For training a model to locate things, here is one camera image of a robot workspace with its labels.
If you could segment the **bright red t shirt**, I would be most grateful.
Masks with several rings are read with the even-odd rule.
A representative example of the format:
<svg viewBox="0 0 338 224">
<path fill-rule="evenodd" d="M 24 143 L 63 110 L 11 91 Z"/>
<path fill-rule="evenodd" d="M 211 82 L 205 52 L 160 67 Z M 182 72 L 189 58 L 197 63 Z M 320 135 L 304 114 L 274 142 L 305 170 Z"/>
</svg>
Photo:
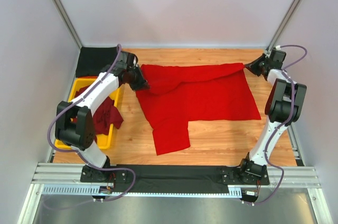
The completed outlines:
<svg viewBox="0 0 338 224">
<path fill-rule="evenodd" d="M 192 67 L 144 64 L 149 89 L 136 92 L 157 155 L 190 147 L 189 122 L 260 120 L 243 63 Z"/>
</svg>

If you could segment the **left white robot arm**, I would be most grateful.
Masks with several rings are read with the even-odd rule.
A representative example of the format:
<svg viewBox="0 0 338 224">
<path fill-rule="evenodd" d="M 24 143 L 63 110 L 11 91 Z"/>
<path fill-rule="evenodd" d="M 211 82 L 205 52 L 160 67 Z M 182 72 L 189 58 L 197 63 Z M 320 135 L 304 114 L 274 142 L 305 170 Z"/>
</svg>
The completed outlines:
<svg viewBox="0 0 338 224">
<path fill-rule="evenodd" d="M 93 115 L 103 101 L 123 84 L 128 84 L 133 91 L 149 88 L 138 64 L 138 57 L 119 50 L 113 63 L 103 68 L 82 94 L 70 102 L 58 104 L 57 115 L 48 129 L 48 136 L 54 126 L 56 139 L 70 146 L 70 152 L 76 152 L 89 167 L 107 171 L 110 161 L 95 142 Z"/>
</svg>

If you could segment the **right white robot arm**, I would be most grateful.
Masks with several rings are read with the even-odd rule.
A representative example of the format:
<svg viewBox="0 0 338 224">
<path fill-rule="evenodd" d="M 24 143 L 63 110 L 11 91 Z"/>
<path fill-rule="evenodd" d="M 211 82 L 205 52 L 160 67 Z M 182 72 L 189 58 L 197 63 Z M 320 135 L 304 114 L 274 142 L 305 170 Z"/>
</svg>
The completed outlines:
<svg viewBox="0 0 338 224">
<path fill-rule="evenodd" d="M 266 123 L 258 142 L 242 159 L 239 176 L 246 181 L 259 181 L 267 176 L 270 155 L 282 134 L 301 116 L 307 86 L 291 79 L 284 66 L 284 46 L 275 46 L 246 65 L 252 74 L 263 76 L 272 85 L 265 106 Z"/>
</svg>

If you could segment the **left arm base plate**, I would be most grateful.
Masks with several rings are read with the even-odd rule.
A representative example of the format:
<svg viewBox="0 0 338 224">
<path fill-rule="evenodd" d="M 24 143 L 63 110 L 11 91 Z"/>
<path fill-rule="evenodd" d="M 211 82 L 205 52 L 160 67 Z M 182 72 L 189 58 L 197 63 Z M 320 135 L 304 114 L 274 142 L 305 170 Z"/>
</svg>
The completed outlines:
<svg viewBox="0 0 338 224">
<path fill-rule="evenodd" d="M 85 165 L 81 171 L 80 181 L 87 183 L 131 183 L 133 178 L 134 176 L 130 171 L 101 171 Z"/>
</svg>

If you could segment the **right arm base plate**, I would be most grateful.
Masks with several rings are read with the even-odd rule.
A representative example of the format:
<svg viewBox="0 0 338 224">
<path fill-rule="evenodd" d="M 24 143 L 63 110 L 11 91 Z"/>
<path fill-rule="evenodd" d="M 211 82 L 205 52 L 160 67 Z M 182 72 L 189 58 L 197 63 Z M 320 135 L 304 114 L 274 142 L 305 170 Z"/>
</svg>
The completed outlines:
<svg viewBox="0 0 338 224">
<path fill-rule="evenodd" d="M 257 171 L 224 166 L 220 170 L 221 182 L 226 185 L 270 185 L 266 167 Z"/>
</svg>

